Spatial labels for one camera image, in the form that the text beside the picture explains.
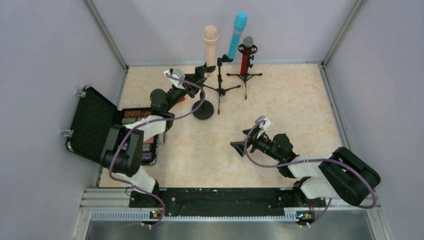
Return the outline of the black shock mount tripod stand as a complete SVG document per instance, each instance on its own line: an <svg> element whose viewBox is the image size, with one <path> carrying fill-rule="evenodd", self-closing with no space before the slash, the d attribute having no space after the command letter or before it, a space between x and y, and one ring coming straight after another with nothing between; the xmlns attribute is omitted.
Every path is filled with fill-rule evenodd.
<svg viewBox="0 0 424 240"><path fill-rule="evenodd" d="M242 61L241 61L241 67L240 67L240 73L227 73L227 76L237 76L239 77L243 83L244 83L244 99L247 100L248 98L248 91L247 91L247 82L255 76L262 76L263 73L249 73L249 69L253 67L253 64L251 64L251 60L254 60L255 54L258 51L258 48L255 44L240 44L238 46L238 51L242 54Z"/></svg>

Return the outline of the pink microphone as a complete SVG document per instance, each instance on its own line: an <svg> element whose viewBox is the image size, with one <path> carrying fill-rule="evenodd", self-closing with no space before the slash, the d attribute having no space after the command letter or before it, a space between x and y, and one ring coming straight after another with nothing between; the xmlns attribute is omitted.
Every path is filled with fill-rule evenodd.
<svg viewBox="0 0 424 240"><path fill-rule="evenodd" d="M203 32L203 39L206 46L206 67L213 67L215 66L216 45L219 39L217 28L214 25L206 26Z"/></svg>

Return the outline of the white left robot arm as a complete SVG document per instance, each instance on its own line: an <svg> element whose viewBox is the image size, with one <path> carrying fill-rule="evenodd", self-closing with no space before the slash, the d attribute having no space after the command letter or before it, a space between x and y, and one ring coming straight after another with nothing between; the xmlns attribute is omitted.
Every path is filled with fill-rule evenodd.
<svg viewBox="0 0 424 240"><path fill-rule="evenodd" d="M133 187L139 193L152 193L156 180L142 167L143 146L149 139L167 132L177 117L171 109L185 96L204 95L203 84L209 67L195 67L194 73L170 68L163 74L172 83L168 91L157 88L150 93L150 115L135 123L110 127L100 163L109 176Z"/></svg>

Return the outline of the red glitter microphone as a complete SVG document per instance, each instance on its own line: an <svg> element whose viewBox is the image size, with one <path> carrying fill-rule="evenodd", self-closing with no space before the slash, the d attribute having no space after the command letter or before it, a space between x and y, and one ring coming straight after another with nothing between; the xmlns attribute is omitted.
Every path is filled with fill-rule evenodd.
<svg viewBox="0 0 424 240"><path fill-rule="evenodd" d="M240 73L244 74L247 72L247 62L248 62L248 55L250 52L250 48L252 47L252 45L254 44L254 40L251 36L246 36L243 39L243 43L242 43L242 61L241 61L241 68L240 68Z"/></svg>

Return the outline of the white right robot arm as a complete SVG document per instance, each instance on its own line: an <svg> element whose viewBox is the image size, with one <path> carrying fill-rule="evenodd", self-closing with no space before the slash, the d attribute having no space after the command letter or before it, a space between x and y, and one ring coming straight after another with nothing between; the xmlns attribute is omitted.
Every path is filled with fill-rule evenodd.
<svg viewBox="0 0 424 240"><path fill-rule="evenodd" d="M380 175L348 148L341 146L329 155L300 156L285 133L270 139L259 128L243 130L245 140L230 143L242 157L255 151L278 162L275 168L286 178L298 179L297 185L308 199L339 198L362 209L377 206L375 188Z"/></svg>

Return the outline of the blue microphone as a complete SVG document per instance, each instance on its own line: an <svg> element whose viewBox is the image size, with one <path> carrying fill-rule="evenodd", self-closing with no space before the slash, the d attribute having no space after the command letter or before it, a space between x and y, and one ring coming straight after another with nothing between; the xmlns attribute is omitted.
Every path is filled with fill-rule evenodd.
<svg viewBox="0 0 424 240"><path fill-rule="evenodd" d="M248 14L244 11L240 11L237 13L234 24L233 24L233 32L231 36L231 41L228 47L227 57L229 59L234 59L236 55L236 51L238 50L239 42L241 39L241 35L247 25Z"/></svg>

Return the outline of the black tripod clip mic stand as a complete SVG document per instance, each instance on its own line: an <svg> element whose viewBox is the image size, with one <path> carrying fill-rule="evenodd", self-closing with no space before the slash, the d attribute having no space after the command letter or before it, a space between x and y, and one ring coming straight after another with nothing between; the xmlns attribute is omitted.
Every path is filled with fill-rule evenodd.
<svg viewBox="0 0 424 240"><path fill-rule="evenodd" d="M238 89L241 87L241 85L237 85L237 86L233 86L230 88L223 88L222 87L222 83L223 83L223 78L222 78L222 72L221 72L221 67L223 65L223 63L232 63L233 62L233 58L229 58L226 54L223 54L222 57L218 57L217 58L217 67L218 67L218 75L217 75L217 82L218 82L218 88L213 88L211 86L207 86L204 85L204 87L209 88L215 92L217 92L218 94L218 109L217 109L217 114L219 115L221 112L221 97L225 96L226 93L230 90L233 89Z"/></svg>

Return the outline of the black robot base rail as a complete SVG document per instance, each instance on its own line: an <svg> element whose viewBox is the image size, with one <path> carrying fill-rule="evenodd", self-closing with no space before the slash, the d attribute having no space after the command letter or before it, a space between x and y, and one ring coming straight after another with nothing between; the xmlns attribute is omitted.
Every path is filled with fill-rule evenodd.
<svg viewBox="0 0 424 240"><path fill-rule="evenodd" d="M325 207L322 198L308 199L300 188L159 187L153 196L133 191L129 207L165 208L169 217L282 217L289 208Z"/></svg>

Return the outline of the black round base clamp stand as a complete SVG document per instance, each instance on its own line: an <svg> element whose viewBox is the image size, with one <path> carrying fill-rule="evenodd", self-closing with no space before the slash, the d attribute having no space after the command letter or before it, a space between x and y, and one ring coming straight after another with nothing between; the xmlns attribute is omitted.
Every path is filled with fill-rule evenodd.
<svg viewBox="0 0 424 240"><path fill-rule="evenodd" d="M198 79L202 79L205 77L205 73L212 73L215 69L214 65L208 67L205 62L203 65L195 67L194 74ZM213 115L214 106L210 101L206 100L205 94L201 91L199 97L200 100L196 101L192 106L192 114L199 120L207 120Z"/></svg>

